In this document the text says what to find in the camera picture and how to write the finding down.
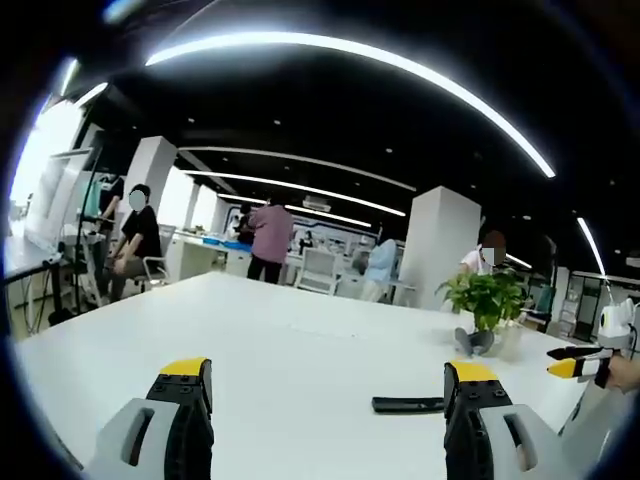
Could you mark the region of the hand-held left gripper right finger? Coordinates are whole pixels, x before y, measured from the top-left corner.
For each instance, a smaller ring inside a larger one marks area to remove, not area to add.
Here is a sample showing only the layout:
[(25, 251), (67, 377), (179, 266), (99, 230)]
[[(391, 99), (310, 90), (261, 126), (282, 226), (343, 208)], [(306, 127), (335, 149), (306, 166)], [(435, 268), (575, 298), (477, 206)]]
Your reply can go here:
[(444, 365), (444, 450), (448, 479), (571, 479), (558, 435), (515, 404), (486, 366)]

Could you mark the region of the person's right hand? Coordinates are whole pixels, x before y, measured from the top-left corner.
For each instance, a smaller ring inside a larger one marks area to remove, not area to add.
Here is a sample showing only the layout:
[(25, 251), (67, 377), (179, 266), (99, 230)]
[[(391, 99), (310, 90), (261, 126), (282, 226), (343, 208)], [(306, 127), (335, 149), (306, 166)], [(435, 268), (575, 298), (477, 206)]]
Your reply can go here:
[(606, 386), (619, 389), (623, 393), (637, 390), (640, 385), (639, 363), (622, 356), (612, 356), (609, 362), (609, 376)]

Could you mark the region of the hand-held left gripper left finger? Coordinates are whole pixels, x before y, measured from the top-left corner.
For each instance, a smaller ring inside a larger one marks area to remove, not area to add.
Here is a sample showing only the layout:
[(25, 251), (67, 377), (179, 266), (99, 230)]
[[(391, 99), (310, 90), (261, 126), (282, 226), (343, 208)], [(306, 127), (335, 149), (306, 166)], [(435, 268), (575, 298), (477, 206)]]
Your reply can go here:
[(209, 479), (214, 431), (211, 361), (161, 369), (147, 395), (124, 405), (100, 430), (87, 479)]

